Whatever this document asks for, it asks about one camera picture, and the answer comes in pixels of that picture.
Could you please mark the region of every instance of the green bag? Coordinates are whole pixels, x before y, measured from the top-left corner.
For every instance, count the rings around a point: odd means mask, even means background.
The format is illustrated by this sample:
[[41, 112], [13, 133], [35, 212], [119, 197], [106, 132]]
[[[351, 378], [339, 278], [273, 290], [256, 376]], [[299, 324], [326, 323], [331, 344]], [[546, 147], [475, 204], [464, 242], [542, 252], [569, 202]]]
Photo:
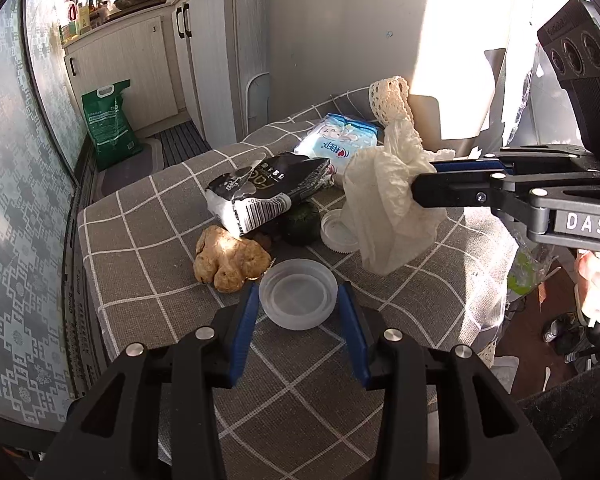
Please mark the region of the green bag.
[[106, 85], [82, 96], [89, 136], [96, 149], [96, 164], [104, 170], [142, 151], [122, 111], [122, 91], [131, 81]]

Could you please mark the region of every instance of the pan handle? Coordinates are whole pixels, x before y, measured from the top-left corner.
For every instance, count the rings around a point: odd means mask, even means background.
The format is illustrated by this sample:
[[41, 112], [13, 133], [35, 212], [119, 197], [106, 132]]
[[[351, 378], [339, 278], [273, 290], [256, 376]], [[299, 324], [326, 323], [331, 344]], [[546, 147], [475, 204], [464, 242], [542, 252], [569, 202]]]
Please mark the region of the pan handle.
[[191, 31], [189, 30], [189, 20], [187, 19], [187, 11], [189, 10], [189, 4], [182, 4], [182, 21], [184, 23], [184, 33], [190, 38]]
[[180, 31], [180, 22], [178, 20], [178, 15], [182, 12], [182, 7], [178, 7], [176, 9], [176, 27], [178, 28], [178, 36], [180, 36], [181, 40], [184, 40], [184, 32]]

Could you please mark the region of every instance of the white spoon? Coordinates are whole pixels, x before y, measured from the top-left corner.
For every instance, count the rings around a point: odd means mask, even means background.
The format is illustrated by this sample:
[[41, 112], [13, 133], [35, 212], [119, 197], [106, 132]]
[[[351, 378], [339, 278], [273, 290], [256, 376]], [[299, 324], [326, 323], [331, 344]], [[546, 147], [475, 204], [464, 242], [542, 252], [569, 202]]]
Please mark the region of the white spoon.
[[546, 391], [546, 384], [549, 382], [549, 376], [551, 375], [551, 368], [546, 367], [544, 369], [544, 385], [542, 386], [542, 391]]

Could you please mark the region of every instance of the white plastic cap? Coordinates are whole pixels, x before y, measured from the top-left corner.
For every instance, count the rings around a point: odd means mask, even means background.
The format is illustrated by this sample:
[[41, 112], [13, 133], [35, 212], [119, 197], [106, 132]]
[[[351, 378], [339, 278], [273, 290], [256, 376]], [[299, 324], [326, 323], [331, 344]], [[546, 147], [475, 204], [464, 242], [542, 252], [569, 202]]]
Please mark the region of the white plastic cap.
[[358, 238], [340, 221], [341, 212], [342, 209], [333, 209], [322, 217], [320, 238], [332, 251], [354, 253], [360, 248]]
[[323, 264], [313, 260], [287, 260], [271, 267], [260, 283], [260, 303], [276, 325], [308, 330], [332, 313], [338, 282]]

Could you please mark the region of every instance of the human hand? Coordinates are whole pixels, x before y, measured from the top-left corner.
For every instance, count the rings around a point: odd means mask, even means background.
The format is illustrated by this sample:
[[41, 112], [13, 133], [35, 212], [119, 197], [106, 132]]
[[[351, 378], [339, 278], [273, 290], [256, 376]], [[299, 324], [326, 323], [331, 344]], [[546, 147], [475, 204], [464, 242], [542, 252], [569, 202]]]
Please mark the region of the human hand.
[[575, 262], [578, 273], [578, 299], [582, 313], [600, 323], [600, 253], [578, 250]]

